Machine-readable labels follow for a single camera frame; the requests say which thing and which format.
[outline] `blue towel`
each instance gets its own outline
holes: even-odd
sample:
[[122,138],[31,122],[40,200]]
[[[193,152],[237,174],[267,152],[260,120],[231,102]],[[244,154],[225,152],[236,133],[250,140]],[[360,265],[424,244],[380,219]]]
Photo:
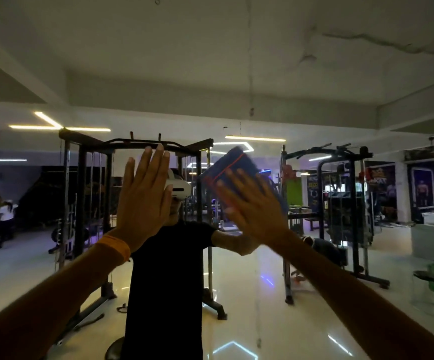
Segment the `blue towel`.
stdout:
[[[227,177],[225,171],[227,169],[232,170],[234,174],[237,174],[237,169],[243,169],[248,176],[257,181],[256,174],[259,173],[259,169],[254,164],[251,158],[244,153],[244,151],[236,146],[232,148],[227,154],[225,154],[222,158],[217,160],[214,165],[210,168],[206,169],[200,176],[199,179],[202,180],[202,184],[213,193],[214,197],[217,197],[216,193],[216,183],[218,181],[223,181],[226,187],[232,190],[234,193],[240,196],[240,193],[237,191],[236,187],[233,185],[232,181]],[[287,214],[289,208],[287,206],[286,201],[282,198],[282,196],[277,192],[277,190],[272,188],[274,195],[280,202],[280,206],[282,208],[282,212]]]

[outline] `woman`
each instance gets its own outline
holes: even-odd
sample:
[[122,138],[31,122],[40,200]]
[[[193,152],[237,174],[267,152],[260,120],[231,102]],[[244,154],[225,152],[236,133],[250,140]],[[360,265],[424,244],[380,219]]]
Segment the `woman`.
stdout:
[[0,241],[4,242],[14,237],[14,210],[17,205],[11,199],[5,200],[0,207]]

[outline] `black t-shirt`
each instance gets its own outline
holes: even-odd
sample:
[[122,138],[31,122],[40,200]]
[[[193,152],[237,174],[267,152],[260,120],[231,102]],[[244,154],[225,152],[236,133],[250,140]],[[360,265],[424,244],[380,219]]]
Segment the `black t-shirt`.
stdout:
[[325,256],[335,265],[341,266],[339,249],[336,248],[332,242],[321,238],[314,238],[312,249]]
[[132,253],[122,360],[202,359],[202,250],[214,231],[179,221]]

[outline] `white shirt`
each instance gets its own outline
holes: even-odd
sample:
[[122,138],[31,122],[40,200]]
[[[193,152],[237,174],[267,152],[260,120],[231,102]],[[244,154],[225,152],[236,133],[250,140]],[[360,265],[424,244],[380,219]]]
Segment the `white shirt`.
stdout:
[[14,210],[18,207],[19,205],[14,204],[12,205],[12,209],[9,212],[9,206],[8,205],[3,205],[2,207],[0,207],[0,214],[2,216],[0,216],[0,221],[9,221],[12,220],[14,218]]

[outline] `stool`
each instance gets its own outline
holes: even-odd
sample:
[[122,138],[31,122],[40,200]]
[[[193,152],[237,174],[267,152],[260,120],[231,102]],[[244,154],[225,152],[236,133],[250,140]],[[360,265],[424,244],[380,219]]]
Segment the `stool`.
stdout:
[[120,360],[124,337],[119,338],[110,345],[105,353],[105,360]]
[[426,270],[412,272],[412,299],[411,304],[416,309],[434,315],[434,292],[429,284],[434,283],[434,273]]

